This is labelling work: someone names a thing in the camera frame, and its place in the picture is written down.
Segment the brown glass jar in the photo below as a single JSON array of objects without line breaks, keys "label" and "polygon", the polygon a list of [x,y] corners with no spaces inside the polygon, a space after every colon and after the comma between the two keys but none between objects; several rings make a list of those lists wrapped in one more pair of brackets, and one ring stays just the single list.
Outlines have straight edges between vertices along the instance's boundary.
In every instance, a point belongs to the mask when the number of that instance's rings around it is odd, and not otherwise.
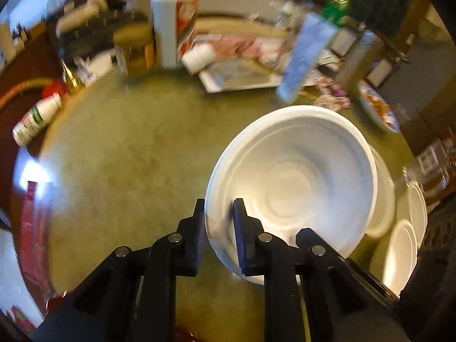
[{"label": "brown glass jar", "polygon": [[127,76],[139,76],[155,65],[154,34],[147,22],[131,23],[113,34],[117,64]]}]

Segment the pink cloth on tray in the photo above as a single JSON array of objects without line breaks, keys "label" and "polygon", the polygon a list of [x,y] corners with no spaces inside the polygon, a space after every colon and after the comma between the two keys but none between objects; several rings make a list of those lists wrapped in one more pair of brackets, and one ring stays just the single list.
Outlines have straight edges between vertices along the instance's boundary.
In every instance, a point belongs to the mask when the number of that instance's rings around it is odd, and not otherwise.
[{"label": "pink cloth on tray", "polygon": [[218,40],[209,41],[218,60],[277,60],[287,49],[283,39],[256,36],[222,35]]}]

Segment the clear glass pitcher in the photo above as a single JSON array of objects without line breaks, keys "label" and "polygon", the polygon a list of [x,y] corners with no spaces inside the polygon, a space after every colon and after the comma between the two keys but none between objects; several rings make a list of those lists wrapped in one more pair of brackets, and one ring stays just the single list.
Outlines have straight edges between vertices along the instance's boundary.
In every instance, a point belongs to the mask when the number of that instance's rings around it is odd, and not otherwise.
[{"label": "clear glass pitcher", "polygon": [[442,141],[428,145],[403,167],[404,180],[416,182],[425,198],[436,197],[450,181],[450,162]]}]

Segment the small white green bottle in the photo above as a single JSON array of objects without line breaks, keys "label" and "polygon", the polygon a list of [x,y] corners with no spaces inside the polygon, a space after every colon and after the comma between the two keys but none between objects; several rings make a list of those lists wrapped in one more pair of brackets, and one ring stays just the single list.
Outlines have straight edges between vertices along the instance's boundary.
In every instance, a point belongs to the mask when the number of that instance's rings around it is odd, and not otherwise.
[{"label": "small white green bottle", "polygon": [[14,126],[12,137],[20,147],[25,147],[63,108],[63,99],[58,92],[38,101]]}]

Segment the large white foam bowl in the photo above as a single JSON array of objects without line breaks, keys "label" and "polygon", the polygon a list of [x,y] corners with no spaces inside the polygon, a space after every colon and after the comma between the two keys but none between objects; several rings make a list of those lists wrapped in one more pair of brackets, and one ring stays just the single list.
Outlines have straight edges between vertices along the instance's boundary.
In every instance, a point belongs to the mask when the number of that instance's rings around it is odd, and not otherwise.
[{"label": "large white foam bowl", "polygon": [[411,223],[402,219],[377,245],[369,271],[396,296],[400,296],[417,264],[417,239]]}]

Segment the blue white food plate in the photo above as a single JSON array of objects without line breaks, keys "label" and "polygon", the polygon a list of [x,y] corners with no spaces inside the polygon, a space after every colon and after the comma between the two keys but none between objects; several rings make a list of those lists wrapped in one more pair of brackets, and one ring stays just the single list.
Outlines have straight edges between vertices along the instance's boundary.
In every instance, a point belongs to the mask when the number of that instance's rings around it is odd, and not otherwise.
[{"label": "blue white food plate", "polygon": [[389,104],[365,81],[359,81],[359,101],[371,120],[385,131],[400,133],[400,125]]}]

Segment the black quilted fur bag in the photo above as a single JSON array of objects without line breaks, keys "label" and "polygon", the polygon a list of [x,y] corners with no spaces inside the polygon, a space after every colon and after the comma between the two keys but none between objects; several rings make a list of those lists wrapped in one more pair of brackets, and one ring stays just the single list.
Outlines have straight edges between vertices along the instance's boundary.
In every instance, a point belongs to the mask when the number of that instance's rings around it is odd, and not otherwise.
[{"label": "black quilted fur bag", "polygon": [[56,23],[59,57],[68,67],[74,67],[77,58],[92,59],[112,49],[117,30],[147,21],[146,13],[128,9],[125,0],[87,0],[62,15]]}]

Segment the cream plastic bowl with tab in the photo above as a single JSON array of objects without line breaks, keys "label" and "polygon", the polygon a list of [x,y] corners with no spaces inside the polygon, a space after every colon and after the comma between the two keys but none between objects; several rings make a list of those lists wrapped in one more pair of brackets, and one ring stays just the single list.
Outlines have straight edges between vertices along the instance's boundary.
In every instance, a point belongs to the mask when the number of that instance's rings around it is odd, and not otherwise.
[{"label": "cream plastic bowl with tab", "polygon": [[379,239],[388,232],[393,222],[396,205],[395,186],[386,163],[374,147],[370,148],[376,164],[378,182],[376,205],[366,235],[372,239]]}]

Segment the small white foam bowl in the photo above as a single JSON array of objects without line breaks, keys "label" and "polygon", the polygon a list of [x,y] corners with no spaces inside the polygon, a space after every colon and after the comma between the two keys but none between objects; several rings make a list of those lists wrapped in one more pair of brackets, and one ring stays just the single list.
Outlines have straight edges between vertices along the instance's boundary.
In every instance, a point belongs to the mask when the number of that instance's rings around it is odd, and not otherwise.
[{"label": "small white foam bowl", "polygon": [[353,253],[377,196],[372,151],[344,116],[299,105],[275,110],[242,130],[219,157],[205,193],[205,229],[214,253],[240,274],[233,202],[289,245],[312,229],[340,256]]}]

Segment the cream plastic bowl right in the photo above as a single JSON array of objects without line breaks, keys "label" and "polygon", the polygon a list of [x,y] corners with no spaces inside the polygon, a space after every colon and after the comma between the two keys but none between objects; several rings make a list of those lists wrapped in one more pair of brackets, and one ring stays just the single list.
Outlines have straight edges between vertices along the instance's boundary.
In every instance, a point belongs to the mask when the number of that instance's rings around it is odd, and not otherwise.
[{"label": "cream plastic bowl right", "polygon": [[414,228],[417,247],[420,248],[428,226],[426,202],[417,182],[404,184],[396,197],[396,218],[407,219]]}]

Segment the red scalloped plate left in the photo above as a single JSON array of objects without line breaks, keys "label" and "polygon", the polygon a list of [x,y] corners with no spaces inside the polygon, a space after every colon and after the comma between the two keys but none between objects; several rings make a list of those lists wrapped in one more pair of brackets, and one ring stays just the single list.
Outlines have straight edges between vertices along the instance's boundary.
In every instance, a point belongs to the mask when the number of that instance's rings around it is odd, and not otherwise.
[{"label": "red scalloped plate left", "polygon": [[47,312],[47,303],[55,290],[48,264],[48,219],[50,202],[41,188],[47,184],[28,181],[21,215],[19,261],[25,280],[32,285],[36,302]]}]

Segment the tall white blue tube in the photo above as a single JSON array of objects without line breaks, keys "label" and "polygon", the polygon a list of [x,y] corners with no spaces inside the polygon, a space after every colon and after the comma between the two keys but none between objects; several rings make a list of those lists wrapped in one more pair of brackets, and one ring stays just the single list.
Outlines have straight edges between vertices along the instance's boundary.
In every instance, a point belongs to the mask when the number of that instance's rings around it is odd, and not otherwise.
[{"label": "tall white blue tube", "polygon": [[335,25],[317,13],[305,16],[290,61],[276,89],[282,102],[295,102],[304,80],[318,62],[321,51],[329,45],[337,31]]}]

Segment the pink wrapped candies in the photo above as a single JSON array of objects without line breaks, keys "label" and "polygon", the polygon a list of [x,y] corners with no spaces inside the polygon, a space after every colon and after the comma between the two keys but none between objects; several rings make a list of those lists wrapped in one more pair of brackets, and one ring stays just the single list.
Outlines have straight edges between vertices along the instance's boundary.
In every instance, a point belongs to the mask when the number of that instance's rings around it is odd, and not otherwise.
[{"label": "pink wrapped candies", "polygon": [[347,93],[332,78],[320,76],[315,81],[315,87],[319,91],[319,96],[314,100],[313,105],[322,107],[334,112],[348,110],[352,107],[352,102]]}]

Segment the white red liquor bottle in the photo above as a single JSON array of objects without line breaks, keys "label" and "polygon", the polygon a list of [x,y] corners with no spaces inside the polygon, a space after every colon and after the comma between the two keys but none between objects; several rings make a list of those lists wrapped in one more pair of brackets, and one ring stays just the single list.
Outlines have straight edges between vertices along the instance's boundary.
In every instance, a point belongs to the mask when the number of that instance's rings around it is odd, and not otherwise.
[{"label": "white red liquor bottle", "polygon": [[152,24],[159,65],[179,66],[196,36],[199,0],[151,0]]}]

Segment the green plastic bottle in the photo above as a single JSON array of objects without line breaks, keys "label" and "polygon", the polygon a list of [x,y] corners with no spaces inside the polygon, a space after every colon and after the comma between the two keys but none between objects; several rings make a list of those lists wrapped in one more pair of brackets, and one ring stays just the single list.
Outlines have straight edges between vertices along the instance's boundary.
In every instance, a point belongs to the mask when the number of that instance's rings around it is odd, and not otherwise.
[{"label": "green plastic bottle", "polygon": [[321,12],[324,20],[338,27],[345,26],[350,13],[350,0],[328,0]]}]

